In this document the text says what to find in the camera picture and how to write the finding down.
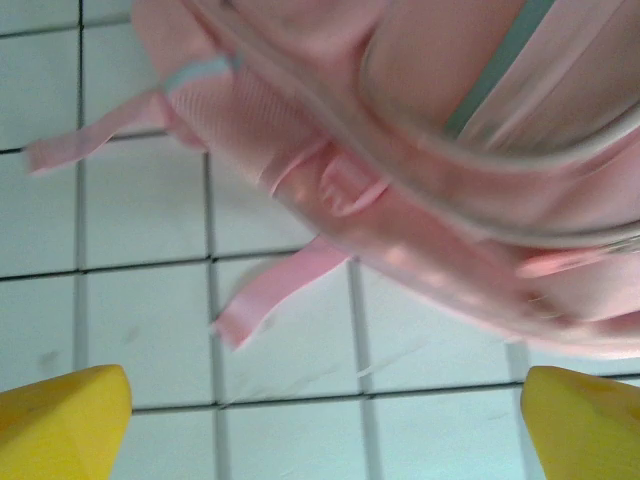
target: tile floor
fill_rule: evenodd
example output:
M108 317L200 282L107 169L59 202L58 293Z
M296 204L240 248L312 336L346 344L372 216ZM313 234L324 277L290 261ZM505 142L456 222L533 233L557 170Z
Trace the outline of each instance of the tile floor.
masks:
M506 345L357 264L250 348L219 345L217 309L312 232L161 135L24 173L26 142L154 84L130 3L0 0L0 390L122 364L135 411L114 480L541 479L518 411L530 365L640 383L640 360Z

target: zipper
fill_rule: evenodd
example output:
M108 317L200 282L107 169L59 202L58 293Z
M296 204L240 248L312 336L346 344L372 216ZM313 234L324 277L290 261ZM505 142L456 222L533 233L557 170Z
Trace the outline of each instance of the zipper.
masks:
M640 235L601 247L578 248L529 258L516 269L519 277L537 278L598 263L612 255L640 253Z

